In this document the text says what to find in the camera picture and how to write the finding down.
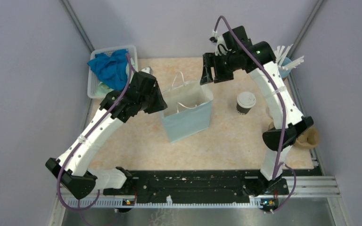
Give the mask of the light blue paper bag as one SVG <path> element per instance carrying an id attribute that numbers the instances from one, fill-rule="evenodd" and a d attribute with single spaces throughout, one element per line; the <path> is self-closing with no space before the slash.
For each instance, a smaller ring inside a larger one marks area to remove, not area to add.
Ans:
<path id="1" fill-rule="evenodd" d="M 214 95 L 207 85 L 200 85 L 199 80 L 186 81 L 179 72 L 162 96 L 167 108 L 160 117 L 170 143 L 209 128 Z"/>

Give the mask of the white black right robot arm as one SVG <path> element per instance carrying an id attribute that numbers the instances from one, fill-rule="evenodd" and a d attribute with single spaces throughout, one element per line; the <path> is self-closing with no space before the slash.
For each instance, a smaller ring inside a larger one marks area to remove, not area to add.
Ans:
<path id="1" fill-rule="evenodd" d="M 249 179 L 245 191 L 249 195 L 270 194 L 282 178 L 282 165 L 297 138 L 313 125 L 311 116 L 304 116 L 285 87 L 276 56 L 265 41 L 253 44 L 243 26 L 209 39 L 215 52 L 203 54 L 200 85 L 234 79 L 234 72 L 244 70 L 259 87 L 273 127 L 262 134 L 266 156 L 257 179 Z"/>

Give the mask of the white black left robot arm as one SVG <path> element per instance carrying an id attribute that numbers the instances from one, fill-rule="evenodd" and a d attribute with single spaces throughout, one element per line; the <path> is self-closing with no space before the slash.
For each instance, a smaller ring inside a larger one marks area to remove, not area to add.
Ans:
<path id="1" fill-rule="evenodd" d="M 121 167 L 92 172 L 88 169 L 106 140 L 131 117 L 163 111 L 167 104 L 153 70 L 146 67 L 132 75 L 123 91 L 109 92 L 87 128 L 58 158 L 49 158 L 46 168 L 57 178 L 57 192 L 66 188 L 76 199 L 91 192 L 115 189 L 120 194 L 132 190 L 132 175 Z"/>

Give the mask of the translucent plastic cup lid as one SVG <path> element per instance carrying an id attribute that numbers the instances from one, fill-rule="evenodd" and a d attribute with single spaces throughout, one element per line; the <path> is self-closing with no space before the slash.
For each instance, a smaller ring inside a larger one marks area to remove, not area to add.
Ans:
<path id="1" fill-rule="evenodd" d="M 256 104 L 256 97 L 251 92 L 241 92 L 237 96 L 237 104 L 242 108 L 252 108 Z"/>

